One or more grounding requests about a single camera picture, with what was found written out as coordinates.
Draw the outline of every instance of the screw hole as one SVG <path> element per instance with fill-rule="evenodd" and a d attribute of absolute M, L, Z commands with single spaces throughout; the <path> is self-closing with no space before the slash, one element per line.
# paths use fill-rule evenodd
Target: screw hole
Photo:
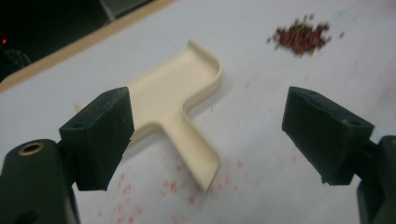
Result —
<path fill-rule="evenodd" d="M 44 143 L 32 143 L 20 149 L 20 156 L 31 156 L 41 151 L 44 148 Z"/>

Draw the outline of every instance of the white table surface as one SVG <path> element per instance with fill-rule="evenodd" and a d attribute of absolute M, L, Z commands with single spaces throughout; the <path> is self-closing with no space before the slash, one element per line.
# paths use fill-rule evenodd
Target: white table surface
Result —
<path fill-rule="evenodd" d="M 331 25 L 320 52 L 299 58 L 266 44 L 276 27 L 307 13 Z M 213 189 L 199 192 L 156 133 L 128 147 L 107 192 L 76 191 L 82 223 L 360 223 L 359 179 L 322 185 L 281 122 L 288 88 L 298 86 L 373 123 L 375 142 L 396 134 L 394 0 L 179 0 L 2 92 L 0 158 L 30 140 L 59 141 L 74 104 L 138 77 L 188 39 L 223 65 L 220 89 L 189 113 L 221 157 Z"/>

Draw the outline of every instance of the red granule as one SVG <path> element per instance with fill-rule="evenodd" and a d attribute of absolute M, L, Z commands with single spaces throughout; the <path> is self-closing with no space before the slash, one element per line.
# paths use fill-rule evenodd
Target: red granule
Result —
<path fill-rule="evenodd" d="M 323 47 L 330 41 L 322 36 L 323 31 L 330 28 L 328 23 L 322 23 L 316 29 L 306 22 L 296 21 L 289 29 L 278 28 L 274 40 L 285 48 L 291 49 L 295 54 L 303 55 L 305 52 L 313 53 L 315 48 Z"/>
<path fill-rule="evenodd" d="M 176 181 L 173 181 L 173 182 L 171 183 L 171 190 L 172 190 L 172 192 L 177 192 L 177 184 L 176 184 Z"/>
<path fill-rule="evenodd" d="M 191 204 L 195 203 L 195 198 L 194 197 L 190 197 L 189 198 L 189 203 L 191 203 Z"/>

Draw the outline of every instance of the beige plastic tray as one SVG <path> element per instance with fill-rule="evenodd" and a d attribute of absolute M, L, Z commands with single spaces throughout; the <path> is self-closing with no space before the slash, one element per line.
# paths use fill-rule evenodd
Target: beige plastic tray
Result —
<path fill-rule="evenodd" d="M 132 144 L 162 129 L 193 177 L 208 190 L 219 167 L 219 154 L 186 112 L 221 83 L 219 60 L 197 44 L 126 84 L 131 93 L 135 132 Z"/>

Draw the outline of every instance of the wooden edge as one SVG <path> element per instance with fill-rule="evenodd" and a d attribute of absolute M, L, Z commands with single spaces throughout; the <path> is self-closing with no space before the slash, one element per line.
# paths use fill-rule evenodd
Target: wooden edge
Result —
<path fill-rule="evenodd" d="M 89 35 L 82 37 L 81 39 L 73 42 L 72 44 L 55 51 L 54 53 L 44 57 L 29 66 L 15 72 L 14 74 L 6 77 L 2 83 L 0 83 L 0 93 L 22 83 L 23 81 L 34 77 L 35 75 L 43 72 L 44 70 L 51 68 L 52 66 L 60 63 L 84 49 L 87 49 L 95 44 L 100 43 L 116 32 L 138 22 L 149 16 L 150 14 L 159 11 L 160 9 L 169 6 L 176 2 L 176 0 L 156 0 L 149 3 L 136 11 L 120 18 L 117 21 L 105 26 L 97 31 L 92 32 Z"/>

